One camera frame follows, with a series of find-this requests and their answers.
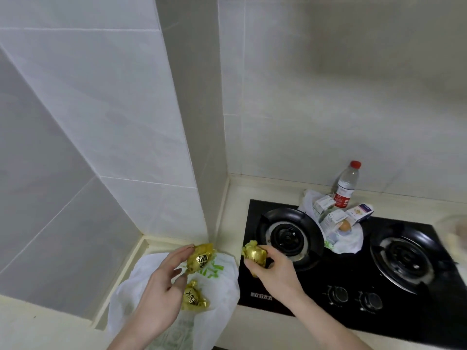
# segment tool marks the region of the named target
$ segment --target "red bottle cap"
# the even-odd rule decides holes
[[[352,162],[350,162],[350,166],[351,166],[352,168],[355,168],[355,169],[360,169],[360,167],[361,167],[361,162],[359,162],[359,161],[352,161]]]

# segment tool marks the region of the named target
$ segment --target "transparent bottle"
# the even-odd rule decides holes
[[[334,194],[337,208],[343,209],[349,204],[350,197],[357,186],[360,167],[361,162],[352,161],[350,166],[339,177],[336,193]]]

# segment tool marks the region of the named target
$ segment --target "gold foil packaging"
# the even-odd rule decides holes
[[[186,273],[193,274],[204,268],[213,257],[214,252],[212,243],[195,246],[195,251],[186,261]]]
[[[209,307],[209,301],[204,298],[201,292],[196,288],[197,281],[192,280],[183,293],[182,310],[204,311]]]
[[[266,266],[266,258],[268,257],[268,252],[263,248],[258,246],[257,241],[249,241],[242,248],[242,256],[246,259],[253,260],[256,264],[261,265],[262,267]],[[254,278],[257,278],[256,274],[251,273]]]

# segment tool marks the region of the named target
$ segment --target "finger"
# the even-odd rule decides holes
[[[283,255],[271,245],[260,245],[259,247],[263,248],[266,252],[268,252],[268,258],[272,258],[275,261],[287,258],[285,255]]]
[[[183,295],[183,292],[185,291],[187,281],[188,276],[186,274],[180,275],[172,285],[170,292],[172,294],[176,294],[177,297],[181,297]]]
[[[175,269],[180,263],[184,262],[188,257],[193,253],[194,245],[185,245],[174,251],[170,252],[168,256],[162,261],[160,268],[166,268],[173,270]]]
[[[178,268],[178,269],[175,269],[174,271],[172,271],[171,279],[176,277],[181,272],[182,272],[182,268]]]
[[[261,278],[264,275],[266,269],[256,264],[253,260],[244,258],[243,262],[245,263],[245,266],[248,268],[248,270],[258,275],[259,278]]]

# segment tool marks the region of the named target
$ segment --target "brand text on stove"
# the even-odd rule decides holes
[[[265,300],[272,301],[272,296],[268,296],[268,295],[256,294],[256,293],[252,292],[250,296],[251,296],[251,297],[262,298],[262,299],[265,299]]]

